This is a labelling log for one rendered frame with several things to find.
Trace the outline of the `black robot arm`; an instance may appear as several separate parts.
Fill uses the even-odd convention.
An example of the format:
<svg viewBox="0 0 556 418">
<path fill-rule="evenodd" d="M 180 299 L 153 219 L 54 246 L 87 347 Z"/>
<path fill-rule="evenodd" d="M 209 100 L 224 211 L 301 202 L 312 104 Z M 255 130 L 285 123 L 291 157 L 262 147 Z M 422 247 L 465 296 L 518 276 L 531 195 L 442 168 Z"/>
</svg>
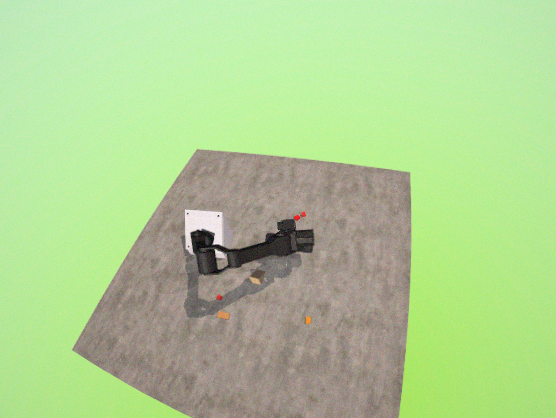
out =
<svg viewBox="0 0 556 418">
<path fill-rule="evenodd" d="M 190 232 L 199 273 L 204 276 L 220 275 L 223 271 L 239 268 L 242 264 L 259 258 L 271 255 L 286 257 L 298 252 L 298 247 L 315 246 L 314 230 L 296 230 L 294 219 L 281 220 L 277 222 L 277 227 L 280 231 L 271 234 L 266 242 L 242 249 L 229 249 L 220 244 L 212 244 L 215 234 L 205 229 Z M 228 266 L 223 269 L 218 269 L 215 249 L 227 254 Z"/>
</svg>

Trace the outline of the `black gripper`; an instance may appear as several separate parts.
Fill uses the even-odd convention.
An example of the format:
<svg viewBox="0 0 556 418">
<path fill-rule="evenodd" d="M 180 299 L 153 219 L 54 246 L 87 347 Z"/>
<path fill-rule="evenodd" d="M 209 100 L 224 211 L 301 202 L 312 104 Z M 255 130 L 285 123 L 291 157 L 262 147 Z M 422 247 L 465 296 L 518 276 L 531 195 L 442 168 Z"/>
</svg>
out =
<svg viewBox="0 0 556 418">
<path fill-rule="evenodd" d="M 266 234 L 266 240 L 271 236 L 271 234 L 273 233 L 267 233 Z M 302 246 L 302 247 L 298 247 L 298 252 L 303 252 L 303 253 L 312 253 L 313 252 L 313 246 Z"/>
</svg>

